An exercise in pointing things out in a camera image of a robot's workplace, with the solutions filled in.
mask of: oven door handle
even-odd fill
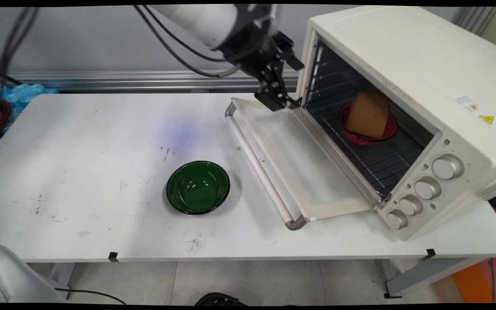
[[[263,166],[258,160],[256,153],[254,153],[254,150],[252,149],[252,147],[250,147],[250,144],[248,143],[248,140],[242,133],[242,130],[240,130],[239,124],[233,118],[233,114],[235,111],[236,111],[236,106],[231,102],[231,104],[225,111],[225,119],[229,123],[229,126],[234,132],[236,139],[239,141],[240,146],[244,150],[246,157],[248,157],[248,161],[250,161],[250,164],[252,165],[254,171],[256,171],[256,175],[258,176],[258,178],[260,178],[263,187],[267,191],[269,198],[271,198],[271,201],[273,202],[275,209],[277,209],[277,212],[281,216],[284,225],[291,231],[296,231],[302,228],[305,225],[305,223],[307,223],[303,214],[300,215],[297,220],[294,220],[292,214],[290,214],[290,212],[286,208],[286,205],[279,196],[277,189],[269,179],[269,176],[267,175]]]

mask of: tile floor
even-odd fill
[[[49,276],[53,264],[30,266]],[[377,260],[172,261],[77,263],[69,285],[111,294],[127,304],[191,306],[209,292],[228,294],[249,306],[463,302],[451,277],[399,299],[384,299],[385,281]],[[117,304],[86,293],[70,293],[68,300]]]

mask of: red bowl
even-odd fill
[[[338,112],[338,118],[340,120],[340,125],[342,126],[344,134],[352,143],[355,143],[357,145],[375,145],[380,141],[388,140],[397,133],[397,118],[395,118],[395,116],[391,112],[390,116],[387,119],[386,129],[384,129],[384,135],[382,136],[382,138],[371,138],[347,130],[345,123],[348,120],[348,115],[350,114],[352,105],[353,103],[346,104]]]
[[[6,100],[1,100],[0,112],[3,117],[0,120],[0,131],[5,128],[6,124],[9,122],[9,117],[11,113],[10,104]]]

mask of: oven knob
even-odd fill
[[[441,186],[432,177],[424,177],[415,183],[415,192],[422,199],[433,199],[441,194]]]
[[[390,224],[390,226],[393,229],[400,229],[407,227],[407,217],[400,210],[396,209],[388,213],[386,215],[386,219],[388,224]]]
[[[399,200],[399,207],[407,215],[420,214],[424,209],[420,200],[413,195],[405,196]]]
[[[435,159],[431,168],[443,180],[458,178],[464,172],[462,161],[451,154],[442,155]]]

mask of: control panel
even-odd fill
[[[471,190],[469,173],[474,170],[470,169],[470,163],[478,162],[480,154],[459,152],[459,147],[467,148],[463,141],[455,140],[458,139],[438,137],[433,148],[415,161],[405,181],[398,184],[384,207],[378,210],[402,239],[422,232],[423,227],[445,214],[446,209],[456,207],[453,202],[460,195]]]

